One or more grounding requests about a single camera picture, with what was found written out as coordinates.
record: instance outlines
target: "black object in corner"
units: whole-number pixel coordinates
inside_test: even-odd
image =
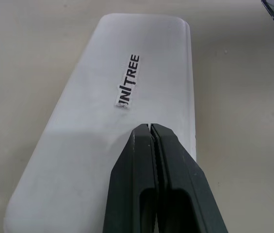
[[[272,8],[268,4],[268,2],[266,0],[261,0],[261,1],[262,1],[262,4],[264,5],[264,7],[266,8],[266,10],[268,11],[268,13],[271,15],[271,17],[274,20],[274,11],[272,10]]]
[[[135,128],[110,178],[103,233],[227,233],[204,172],[169,128]]]

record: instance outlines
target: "unitree logo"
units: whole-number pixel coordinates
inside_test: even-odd
[[[121,84],[118,86],[118,95],[115,105],[122,108],[130,108],[131,97],[137,83],[140,69],[140,57],[132,54],[128,62],[128,68],[124,73]]]

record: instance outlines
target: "label sticker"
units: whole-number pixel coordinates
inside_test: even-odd
[[[118,95],[115,105],[129,109],[131,107],[132,93],[137,84],[137,77],[140,69],[140,56],[132,54],[125,69],[122,82],[118,86]]]

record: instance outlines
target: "beige floor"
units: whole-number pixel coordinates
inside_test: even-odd
[[[0,0],[0,233],[6,204],[98,20],[191,26],[197,159],[231,233],[274,233],[274,22],[259,0]]]

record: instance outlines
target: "white box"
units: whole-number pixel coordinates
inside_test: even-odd
[[[129,66],[136,72],[125,86],[127,109],[116,101]],[[189,25],[104,16],[10,199],[5,233],[101,233],[111,170],[142,123],[172,129],[196,160]]]

